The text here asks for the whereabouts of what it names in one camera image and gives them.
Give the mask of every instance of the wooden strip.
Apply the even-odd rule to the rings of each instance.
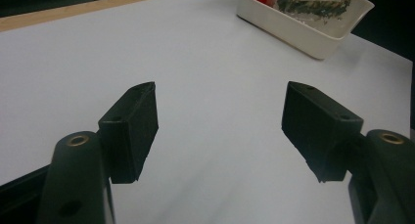
[[[0,31],[34,25],[42,22],[59,20],[140,1],[145,0],[100,0],[46,11],[0,18]]]

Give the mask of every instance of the metal ring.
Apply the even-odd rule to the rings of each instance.
[[[85,144],[89,141],[89,137],[86,135],[75,135],[67,140],[67,146],[77,147]]]
[[[395,135],[395,134],[382,133],[380,137],[381,137],[382,140],[384,140],[385,142],[390,143],[390,144],[399,145],[399,144],[404,143],[403,139],[401,137]]]

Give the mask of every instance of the white tray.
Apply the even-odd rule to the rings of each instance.
[[[333,54],[372,8],[374,4],[370,1],[351,0],[341,20],[329,19],[325,25],[316,25],[299,22],[256,0],[239,0],[237,15],[307,55],[324,60]]]

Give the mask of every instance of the black object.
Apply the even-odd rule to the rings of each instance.
[[[361,135],[363,120],[318,89],[289,82],[282,129],[318,181],[352,178],[354,220],[415,223],[415,145],[386,130]]]
[[[64,137],[50,165],[0,187],[0,223],[115,223],[109,177],[139,178],[159,128],[155,91],[154,82],[130,88],[97,133]]]

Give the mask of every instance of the white table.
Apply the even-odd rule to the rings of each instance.
[[[117,223],[354,223],[281,130],[289,80],[409,136],[412,63],[350,35],[316,61],[236,16],[238,0],[150,0],[0,33],[0,184],[131,86],[156,81],[160,130]]]

